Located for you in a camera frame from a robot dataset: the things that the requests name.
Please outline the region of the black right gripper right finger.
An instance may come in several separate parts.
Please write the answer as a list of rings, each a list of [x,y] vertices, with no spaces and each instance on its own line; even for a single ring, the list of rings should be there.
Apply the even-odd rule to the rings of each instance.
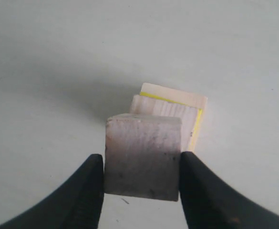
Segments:
[[[181,154],[179,191],[190,229],[279,229],[279,215],[234,190],[192,152]]]

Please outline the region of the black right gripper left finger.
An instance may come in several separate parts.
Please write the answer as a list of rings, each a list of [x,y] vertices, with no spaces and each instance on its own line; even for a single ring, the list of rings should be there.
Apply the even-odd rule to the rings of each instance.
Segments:
[[[103,200],[103,158],[92,154],[54,192],[0,229],[96,229]]]

